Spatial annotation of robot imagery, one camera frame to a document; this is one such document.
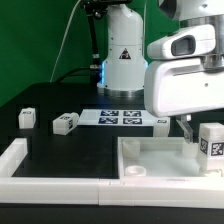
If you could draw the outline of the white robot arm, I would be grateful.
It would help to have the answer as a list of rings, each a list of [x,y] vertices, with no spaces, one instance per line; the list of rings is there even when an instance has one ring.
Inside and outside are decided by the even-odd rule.
[[[196,135],[188,116],[224,108],[224,0],[157,0],[180,28],[142,54],[143,21],[123,2],[109,3],[109,53],[99,86],[112,96],[144,94],[155,117],[174,116],[185,140]]]

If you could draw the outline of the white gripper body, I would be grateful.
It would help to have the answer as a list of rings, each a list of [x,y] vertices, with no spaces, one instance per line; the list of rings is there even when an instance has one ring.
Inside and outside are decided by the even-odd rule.
[[[224,71],[205,70],[199,58],[154,61],[146,70],[144,105],[156,117],[224,108]]]

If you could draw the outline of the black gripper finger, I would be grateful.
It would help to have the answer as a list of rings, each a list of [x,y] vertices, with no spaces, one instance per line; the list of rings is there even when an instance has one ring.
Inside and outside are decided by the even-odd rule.
[[[193,142],[193,129],[189,122],[191,121],[190,115],[179,115],[176,117],[176,121],[184,132],[184,139],[187,143]]]

